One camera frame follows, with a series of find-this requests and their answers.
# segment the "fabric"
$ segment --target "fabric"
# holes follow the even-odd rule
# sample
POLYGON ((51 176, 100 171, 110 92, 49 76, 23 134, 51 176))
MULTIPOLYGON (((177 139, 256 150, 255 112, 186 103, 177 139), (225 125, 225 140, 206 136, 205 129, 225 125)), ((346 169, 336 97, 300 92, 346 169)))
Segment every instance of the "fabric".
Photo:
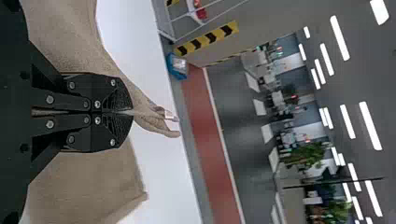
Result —
MULTIPOLYGON (((21 0, 29 38, 61 72, 120 77, 133 103, 135 122, 178 137, 155 105, 117 67, 96 26, 96 0, 21 0)), ((147 199, 130 140, 94 154, 61 153, 30 184, 21 223, 117 223, 147 199)))

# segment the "tree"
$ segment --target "tree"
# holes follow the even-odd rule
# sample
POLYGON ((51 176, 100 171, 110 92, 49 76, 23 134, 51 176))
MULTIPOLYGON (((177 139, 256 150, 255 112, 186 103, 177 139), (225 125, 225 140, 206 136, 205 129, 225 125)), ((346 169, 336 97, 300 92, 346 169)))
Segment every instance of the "tree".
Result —
POLYGON ((285 162, 287 166, 292 166, 296 164, 304 165, 307 169, 317 164, 317 168, 321 167, 320 161, 323 159, 325 153, 325 148, 321 143, 310 143, 291 152, 291 155, 284 158, 282 161, 285 162))

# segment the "screw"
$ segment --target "screw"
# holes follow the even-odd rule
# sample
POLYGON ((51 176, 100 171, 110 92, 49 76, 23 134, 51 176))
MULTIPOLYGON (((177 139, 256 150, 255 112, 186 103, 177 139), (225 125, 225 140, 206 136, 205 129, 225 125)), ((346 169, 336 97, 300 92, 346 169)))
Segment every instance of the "screw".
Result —
POLYGON ((69 88, 70 88, 70 90, 75 89, 75 88, 76 88, 76 83, 74 83, 74 82, 69 82, 69 88))
POLYGON ((55 126, 55 123, 53 122, 53 120, 49 120, 49 121, 47 121, 46 126, 48 129, 52 129, 53 126, 55 126))
POLYGON ((89 117, 85 117, 84 118, 84 123, 88 124, 90 122, 90 118, 89 117))
POLYGON ((25 153, 25 152, 29 151, 29 145, 22 144, 20 147, 20 151, 21 151, 21 153, 25 153))
POLYGON ((47 99, 46 99, 47 104, 52 105, 54 100, 55 99, 53 98, 53 96, 51 96, 51 95, 47 96, 47 99))
POLYGON ((67 141, 68 141, 69 143, 74 143, 75 140, 76 140, 76 139, 75 139, 75 137, 74 137, 73 135, 70 135, 69 138, 67 139, 67 141))
POLYGON ((95 124, 100 124, 101 121, 102 121, 102 120, 101 120, 99 117, 96 117, 96 119, 95 119, 95 124))
POLYGON ((88 106, 90 106, 90 103, 88 103, 88 101, 84 101, 84 108, 88 108, 88 106))
POLYGON ((95 101, 95 108, 99 109, 100 108, 100 101, 95 101))

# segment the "yellow and black striped barrier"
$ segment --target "yellow and black striped barrier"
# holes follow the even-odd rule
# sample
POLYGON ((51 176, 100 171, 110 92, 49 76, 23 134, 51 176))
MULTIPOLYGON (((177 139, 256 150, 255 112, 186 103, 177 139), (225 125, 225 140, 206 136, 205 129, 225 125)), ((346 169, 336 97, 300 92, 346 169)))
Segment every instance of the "yellow and black striped barrier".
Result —
POLYGON ((223 59, 221 59, 221 60, 218 60, 218 61, 215 61, 215 62, 213 62, 213 63, 210 63, 210 64, 208 64, 206 67, 210 67, 210 66, 216 65, 216 64, 218 64, 218 63, 223 63, 223 62, 225 62, 225 61, 230 60, 231 58, 239 57, 239 56, 241 56, 241 55, 244 54, 244 53, 247 53, 247 52, 254 52, 254 51, 256 51, 256 49, 245 49, 245 50, 242 50, 242 51, 240 51, 240 52, 238 52, 238 53, 235 53, 235 54, 233 54, 233 55, 231 55, 231 56, 228 56, 228 57, 223 58, 223 59))
POLYGON ((167 7, 170 7, 173 4, 176 4, 178 2, 180 2, 180 0, 165 0, 165 4, 166 4, 167 7))
POLYGON ((211 44, 219 42, 220 40, 237 33, 239 33, 238 24, 236 21, 231 21, 206 35, 198 36, 195 39, 176 47, 175 54, 178 56, 186 56, 198 49, 206 48, 211 44))

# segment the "red lane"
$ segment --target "red lane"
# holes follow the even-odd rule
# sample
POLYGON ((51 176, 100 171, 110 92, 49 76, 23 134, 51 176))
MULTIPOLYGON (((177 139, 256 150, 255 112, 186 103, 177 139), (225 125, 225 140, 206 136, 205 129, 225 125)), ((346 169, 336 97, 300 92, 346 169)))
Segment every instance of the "red lane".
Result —
POLYGON ((190 65, 182 89, 216 224, 240 224, 233 185, 202 68, 190 65))

